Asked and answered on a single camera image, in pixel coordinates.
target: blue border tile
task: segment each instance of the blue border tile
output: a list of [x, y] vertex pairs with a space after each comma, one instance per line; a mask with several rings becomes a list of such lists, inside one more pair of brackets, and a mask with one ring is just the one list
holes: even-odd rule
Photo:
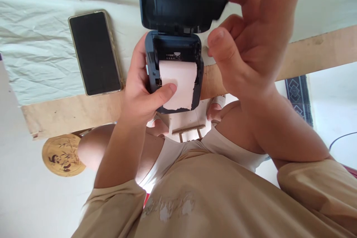
[[311, 126], [313, 126], [311, 105], [306, 75], [285, 80], [287, 98], [294, 110]]

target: sleeve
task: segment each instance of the sleeve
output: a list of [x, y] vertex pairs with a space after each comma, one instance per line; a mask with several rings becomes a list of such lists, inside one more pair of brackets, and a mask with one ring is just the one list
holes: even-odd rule
[[72, 238], [126, 237], [140, 218], [146, 192], [134, 180], [93, 189], [83, 206], [83, 217]]
[[278, 172], [280, 188], [357, 235], [357, 180], [338, 162], [289, 163]]

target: pink paper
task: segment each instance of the pink paper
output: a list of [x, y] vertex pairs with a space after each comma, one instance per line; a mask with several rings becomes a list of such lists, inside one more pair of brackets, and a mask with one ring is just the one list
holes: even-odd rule
[[159, 61], [159, 69], [163, 85], [173, 83], [177, 86], [175, 95], [164, 104], [164, 108], [191, 110], [197, 64], [195, 62]]

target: black cable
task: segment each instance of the black cable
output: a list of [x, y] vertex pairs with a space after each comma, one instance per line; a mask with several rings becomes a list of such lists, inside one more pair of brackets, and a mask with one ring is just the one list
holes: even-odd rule
[[341, 136], [341, 137], [335, 139], [335, 140], [331, 143], [331, 145], [330, 145], [330, 147], [328, 148], [328, 150], [331, 151], [332, 145], [333, 145], [336, 141], [338, 141], [340, 138], [343, 138], [343, 137], [345, 137], [345, 136], [352, 135], [352, 134], [357, 134], [357, 132], [352, 132], [352, 133], [343, 135], [343, 136]]

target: smartphone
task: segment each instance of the smartphone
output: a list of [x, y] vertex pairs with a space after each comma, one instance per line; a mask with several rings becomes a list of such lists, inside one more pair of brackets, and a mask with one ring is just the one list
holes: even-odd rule
[[124, 88], [104, 10], [68, 19], [86, 94], [94, 96]]

